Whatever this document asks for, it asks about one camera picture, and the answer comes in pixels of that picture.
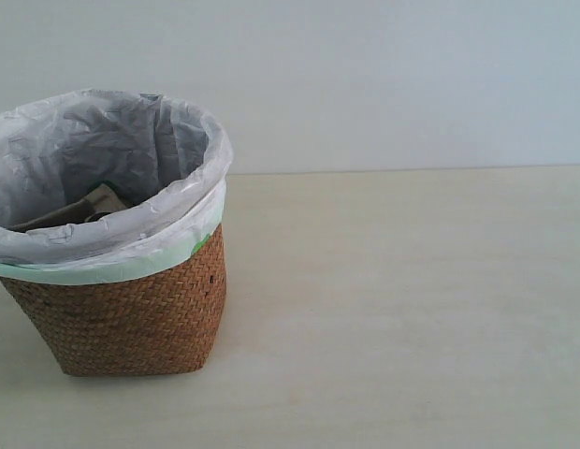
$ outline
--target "white wall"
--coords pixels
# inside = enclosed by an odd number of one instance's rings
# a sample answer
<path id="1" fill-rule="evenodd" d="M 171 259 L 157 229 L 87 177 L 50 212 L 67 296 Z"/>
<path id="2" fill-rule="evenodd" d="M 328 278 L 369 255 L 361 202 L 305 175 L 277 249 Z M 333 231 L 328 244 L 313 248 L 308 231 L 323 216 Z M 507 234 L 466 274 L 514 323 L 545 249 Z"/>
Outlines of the white wall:
<path id="1" fill-rule="evenodd" d="M 237 172 L 580 163 L 580 0 L 4 0 L 0 111 L 195 100 Z"/>

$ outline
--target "table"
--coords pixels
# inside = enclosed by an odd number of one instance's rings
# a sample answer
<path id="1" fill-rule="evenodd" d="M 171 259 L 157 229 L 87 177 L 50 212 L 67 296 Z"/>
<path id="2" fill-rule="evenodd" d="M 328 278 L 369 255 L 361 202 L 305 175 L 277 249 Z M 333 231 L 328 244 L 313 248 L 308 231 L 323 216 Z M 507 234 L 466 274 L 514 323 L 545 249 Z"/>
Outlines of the table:
<path id="1" fill-rule="evenodd" d="M 580 447 L 580 167 L 233 176 L 193 374 L 64 376 L 0 287 L 0 448 Z"/>

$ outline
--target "trash can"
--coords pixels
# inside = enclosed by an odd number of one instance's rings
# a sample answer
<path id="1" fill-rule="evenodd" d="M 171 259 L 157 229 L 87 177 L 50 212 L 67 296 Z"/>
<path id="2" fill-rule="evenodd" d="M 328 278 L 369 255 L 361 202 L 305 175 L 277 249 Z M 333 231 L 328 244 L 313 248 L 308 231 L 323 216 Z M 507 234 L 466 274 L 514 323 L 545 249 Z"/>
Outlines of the trash can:
<path id="1" fill-rule="evenodd" d="M 0 281 L 64 373 L 204 365 L 225 303 L 231 160 L 208 112 L 161 95 L 84 90 L 0 114 Z M 100 184 L 129 207 L 43 227 Z"/>

